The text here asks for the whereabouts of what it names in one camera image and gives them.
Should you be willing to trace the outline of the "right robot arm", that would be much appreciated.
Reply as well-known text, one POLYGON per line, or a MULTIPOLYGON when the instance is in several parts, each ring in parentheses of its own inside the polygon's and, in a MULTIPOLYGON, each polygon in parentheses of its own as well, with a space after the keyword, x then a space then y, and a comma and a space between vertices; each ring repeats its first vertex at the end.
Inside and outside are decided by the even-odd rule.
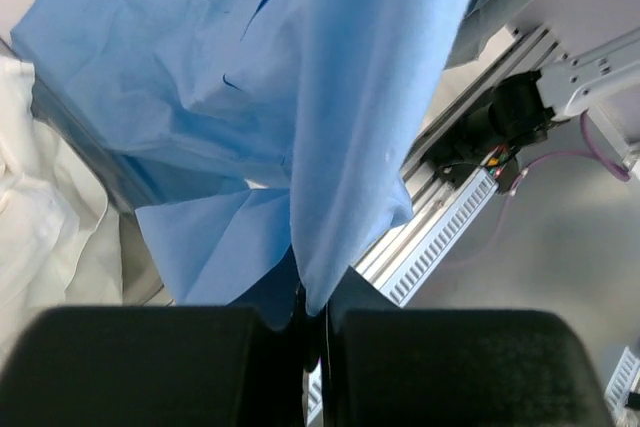
POLYGON ((639 84, 639 31, 580 55, 509 76, 475 101, 450 133, 454 165, 478 165, 494 149, 517 151, 554 125, 639 84))

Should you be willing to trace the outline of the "blue shirt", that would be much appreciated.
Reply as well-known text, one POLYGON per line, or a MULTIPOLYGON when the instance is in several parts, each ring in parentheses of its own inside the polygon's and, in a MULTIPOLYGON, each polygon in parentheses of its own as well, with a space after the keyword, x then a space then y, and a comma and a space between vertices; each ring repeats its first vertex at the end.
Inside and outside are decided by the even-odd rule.
POLYGON ((11 40, 106 149, 201 182, 136 213, 177 303, 292 251, 316 314, 411 218, 400 169, 471 1, 35 0, 11 40))

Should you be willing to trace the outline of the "white shirt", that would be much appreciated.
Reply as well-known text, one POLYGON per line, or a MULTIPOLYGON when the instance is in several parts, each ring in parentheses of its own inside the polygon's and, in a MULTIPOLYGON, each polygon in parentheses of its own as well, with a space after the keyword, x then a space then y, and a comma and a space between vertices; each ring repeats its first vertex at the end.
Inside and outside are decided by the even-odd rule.
POLYGON ((40 311, 123 300, 119 216, 71 147, 31 113, 32 64, 1 59, 1 352, 40 311))

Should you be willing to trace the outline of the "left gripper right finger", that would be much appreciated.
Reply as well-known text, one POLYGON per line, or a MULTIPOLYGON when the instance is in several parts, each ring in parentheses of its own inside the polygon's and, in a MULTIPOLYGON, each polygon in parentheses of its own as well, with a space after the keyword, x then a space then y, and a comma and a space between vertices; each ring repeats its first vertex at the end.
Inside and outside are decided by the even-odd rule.
POLYGON ((402 309, 348 270, 324 312, 328 426, 609 426, 587 352, 545 311, 402 309))

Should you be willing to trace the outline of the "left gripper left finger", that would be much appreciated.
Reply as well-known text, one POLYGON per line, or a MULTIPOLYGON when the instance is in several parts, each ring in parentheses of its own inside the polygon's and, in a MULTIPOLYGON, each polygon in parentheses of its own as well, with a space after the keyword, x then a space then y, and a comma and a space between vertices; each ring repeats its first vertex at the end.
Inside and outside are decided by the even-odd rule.
POLYGON ((65 307, 39 314, 1 373, 5 426, 299 426, 279 265, 227 307, 65 307))

